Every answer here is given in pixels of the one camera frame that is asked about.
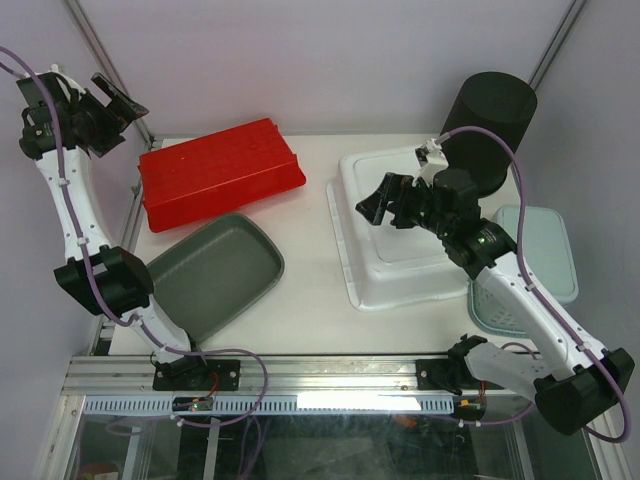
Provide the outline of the large white plastic tub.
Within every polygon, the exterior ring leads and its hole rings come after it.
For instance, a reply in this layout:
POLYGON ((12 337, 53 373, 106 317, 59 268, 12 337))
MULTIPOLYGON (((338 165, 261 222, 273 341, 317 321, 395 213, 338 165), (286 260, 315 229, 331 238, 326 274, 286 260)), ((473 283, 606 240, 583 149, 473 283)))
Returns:
POLYGON ((346 289, 357 310, 381 311, 467 294, 466 273, 448 259, 432 233, 397 230, 389 216, 372 226, 355 210, 386 173, 414 175, 418 169, 412 146, 356 153, 339 160, 327 185, 346 289))

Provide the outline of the red plastic tray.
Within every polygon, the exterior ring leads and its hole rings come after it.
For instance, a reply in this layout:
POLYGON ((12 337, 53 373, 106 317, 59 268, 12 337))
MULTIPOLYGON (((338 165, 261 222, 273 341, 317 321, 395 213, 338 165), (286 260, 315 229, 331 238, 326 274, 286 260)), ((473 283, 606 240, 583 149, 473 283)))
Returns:
POLYGON ((303 186, 306 176, 269 118, 139 158, 149 229, 167 231, 303 186))

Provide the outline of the black ribbed waste bin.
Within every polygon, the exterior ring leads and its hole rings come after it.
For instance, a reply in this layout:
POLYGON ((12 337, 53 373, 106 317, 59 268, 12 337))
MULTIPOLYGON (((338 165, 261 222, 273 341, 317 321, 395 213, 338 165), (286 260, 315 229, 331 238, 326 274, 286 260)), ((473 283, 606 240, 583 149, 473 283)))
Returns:
MULTIPOLYGON (((503 72, 480 72, 461 86, 441 132, 480 127, 516 151, 536 108, 536 93, 525 81, 503 72)), ((461 132, 447 140, 442 150, 450 167, 469 172, 481 197, 495 193, 506 180, 510 158, 484 134, 461 132)))

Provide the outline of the teal perforated plastic basket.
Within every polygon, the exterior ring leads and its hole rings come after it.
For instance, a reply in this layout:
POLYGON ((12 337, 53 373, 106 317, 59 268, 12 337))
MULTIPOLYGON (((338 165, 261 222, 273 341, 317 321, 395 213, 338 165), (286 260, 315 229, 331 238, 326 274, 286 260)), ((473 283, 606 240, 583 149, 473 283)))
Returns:
MULTIPOLYGON (((579 295, 579 284, 566 226, 551 209, 528 207, 523 230, 524 255, 531 273, 563 306, 579 295)), ((524 338, 526 333, 507 309, 485 288, 473 281, 469 286, 468 311, 484 332, 524 338)))

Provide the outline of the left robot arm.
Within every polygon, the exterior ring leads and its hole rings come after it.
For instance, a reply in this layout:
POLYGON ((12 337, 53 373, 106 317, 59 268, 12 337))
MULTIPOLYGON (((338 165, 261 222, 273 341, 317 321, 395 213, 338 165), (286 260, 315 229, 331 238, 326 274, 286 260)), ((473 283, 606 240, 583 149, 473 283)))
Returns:
POLYGON ((54 277, 90 314, 104 315, 145 340, 164 377, 201 387, 209 377, 208 362, 193 354, 189 335, 157 303, 146 265, 115 243, 93 192, 91 158, 123 143, 123 132, 148 110, 104 75, 96 73, 92 81, 108 104, 55 71, 17 82, 27 103, 19 144, 46 181, 63 230, 65 263, 54 277))

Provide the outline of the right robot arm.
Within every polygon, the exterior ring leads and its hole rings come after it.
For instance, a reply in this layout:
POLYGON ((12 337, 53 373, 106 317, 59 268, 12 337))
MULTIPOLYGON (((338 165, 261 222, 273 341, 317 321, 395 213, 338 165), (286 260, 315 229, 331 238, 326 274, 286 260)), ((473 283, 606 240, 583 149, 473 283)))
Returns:
POLYGON ((378 226, 391 213, 397 229, 421 227, 442 243, 449 259, 490 292, 535 344, 537 359, 496 347, 480 337, 455 344, 448 378, 459 387, 477 380, 500 385, 535 404, 546 422, 570 436, 614 405, 625 420, 615 442, 630 435, 624 391, 635 368, 629 353, 610 350, 591 336, 533 278, 521 247, 496 223, 482 217, 478 192, 464 170, 445 169, 431 182, 388 173, 355 206, 378 226))

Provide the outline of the dark grey shallow tray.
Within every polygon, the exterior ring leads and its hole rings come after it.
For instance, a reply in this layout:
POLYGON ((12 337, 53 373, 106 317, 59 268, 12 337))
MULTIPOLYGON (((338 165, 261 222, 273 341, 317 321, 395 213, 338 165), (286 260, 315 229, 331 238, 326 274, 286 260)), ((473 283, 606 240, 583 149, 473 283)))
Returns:
POLYGON ((148 269, 158 304, 202 344, 272 290, 285 261, 256 223, 232 213, 179 241, 148 269))

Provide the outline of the left aluminium frame post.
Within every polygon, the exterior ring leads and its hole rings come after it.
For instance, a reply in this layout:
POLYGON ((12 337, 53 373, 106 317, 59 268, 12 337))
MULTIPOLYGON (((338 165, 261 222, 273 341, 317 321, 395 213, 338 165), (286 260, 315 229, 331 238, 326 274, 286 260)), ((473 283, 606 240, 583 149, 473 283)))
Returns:
POLYGON ((100 39, 96 28, 92 24, 89 15, 77 0, 62 0, 61 4, 66 10, 69 18, 77 28, 82 40, 93 59, 97 63, 100 71, 106 78, 113 83, 118 89, 130 96, 130 92, 126 87, 123 78, 118 72, 111 56, 109 55, 104 43, 100 39))

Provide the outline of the aluminium frame post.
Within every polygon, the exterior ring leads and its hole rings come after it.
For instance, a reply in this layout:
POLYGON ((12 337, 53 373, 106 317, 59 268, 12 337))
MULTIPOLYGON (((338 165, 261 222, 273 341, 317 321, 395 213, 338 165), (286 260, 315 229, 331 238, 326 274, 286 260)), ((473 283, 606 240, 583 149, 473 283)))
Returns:
POLYGON ((569 2, 529 77, 528 84, 534 91, 537 91, 544 82, 589 3, 589 0, 569 2))
POLYGON ((126 87, 123 78, 118 72, 111 56, 109 55, 104 43, 100 39, 96 28, 92 24, 89 15, 77 0, 62 0, 61 4, 66 10, 69 18, 77 28, 82 40, 93 59, 97 63, 100 71, 106 78, 113 83, 118 89, 130 96, 130 92, 126 87))

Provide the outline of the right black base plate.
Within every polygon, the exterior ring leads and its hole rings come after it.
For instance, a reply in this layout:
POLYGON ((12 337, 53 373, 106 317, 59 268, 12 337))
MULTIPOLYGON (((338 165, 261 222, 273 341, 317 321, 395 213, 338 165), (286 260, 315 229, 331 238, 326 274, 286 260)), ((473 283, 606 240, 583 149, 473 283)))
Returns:
POLYGON ((444 390, 452 394, 459 394, 454 365, 450 360, 417 359, 415 372, 419 390, 444 390))

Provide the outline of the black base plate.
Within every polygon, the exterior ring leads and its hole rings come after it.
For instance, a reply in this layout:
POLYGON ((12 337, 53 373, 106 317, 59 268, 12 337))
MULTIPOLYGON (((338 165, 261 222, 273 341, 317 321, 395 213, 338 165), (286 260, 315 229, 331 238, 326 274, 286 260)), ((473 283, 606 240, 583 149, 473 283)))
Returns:
POLYGON ((152 389, 154 391, 215 391, 232 392, 239 388, 239 360, 183 357, 171 363, 156 363, 152 389))
POLYGON ((415 372, 419 390, 444 390, 452 394, 459 394, 454 365, 450 360, 417 359, 415 372))

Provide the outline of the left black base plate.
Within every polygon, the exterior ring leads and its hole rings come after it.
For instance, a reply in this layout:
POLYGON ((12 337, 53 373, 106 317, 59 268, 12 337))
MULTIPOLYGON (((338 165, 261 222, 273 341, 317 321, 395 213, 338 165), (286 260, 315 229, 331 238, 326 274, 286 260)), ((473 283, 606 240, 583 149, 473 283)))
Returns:
POLYGON ((232 392, 239 388, 239 360, 183 357, 171 363, 156 363, 152 389, 154 391, 215 391, 232 392))

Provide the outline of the aluminium mounting rail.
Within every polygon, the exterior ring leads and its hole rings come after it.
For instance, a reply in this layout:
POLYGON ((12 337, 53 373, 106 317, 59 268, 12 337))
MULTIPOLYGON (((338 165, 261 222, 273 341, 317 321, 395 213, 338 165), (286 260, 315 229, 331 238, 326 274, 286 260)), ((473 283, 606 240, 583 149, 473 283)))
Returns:
MULTIPOLYGON (((224 355, 213 361, 224 395, 295 395, 302 392, 437 393, 448 369, 445 355, 275 355, 265 366, 247 356, 224 355), (437 375, 437 381, 431 375, 437 375)), ((62 387, 65 395, 151 395, 207 392, 211 378, 190 384, 171 382, 147 356, 75 357, 62 387)))

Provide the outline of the right aluminium frame post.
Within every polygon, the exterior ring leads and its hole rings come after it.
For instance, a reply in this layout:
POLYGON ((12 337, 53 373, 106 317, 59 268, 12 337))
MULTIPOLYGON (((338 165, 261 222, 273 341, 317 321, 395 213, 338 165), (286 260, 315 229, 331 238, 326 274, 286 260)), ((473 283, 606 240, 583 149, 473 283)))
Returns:
POLYGON ((589 0, 569 2, 529 77, 528 84, 534 91, 537 91, 544 82, 589 3, 589 0))

